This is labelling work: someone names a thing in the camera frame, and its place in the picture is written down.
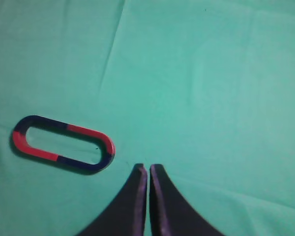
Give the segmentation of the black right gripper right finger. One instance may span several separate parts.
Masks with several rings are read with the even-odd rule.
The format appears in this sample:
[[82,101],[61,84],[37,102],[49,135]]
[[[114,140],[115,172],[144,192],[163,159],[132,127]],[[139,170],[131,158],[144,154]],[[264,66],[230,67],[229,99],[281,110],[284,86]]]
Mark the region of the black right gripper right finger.
[[149,216],[153,236],[221,236],[181,195],[161,164],[150,167]]

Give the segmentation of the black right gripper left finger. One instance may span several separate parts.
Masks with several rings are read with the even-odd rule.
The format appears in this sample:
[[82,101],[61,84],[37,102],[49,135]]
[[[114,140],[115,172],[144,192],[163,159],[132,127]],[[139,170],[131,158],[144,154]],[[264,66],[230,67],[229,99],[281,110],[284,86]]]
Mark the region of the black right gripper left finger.
[[109,205],[78,235],[142,236],[147,208],[148,174],[135,164],[124,186]]

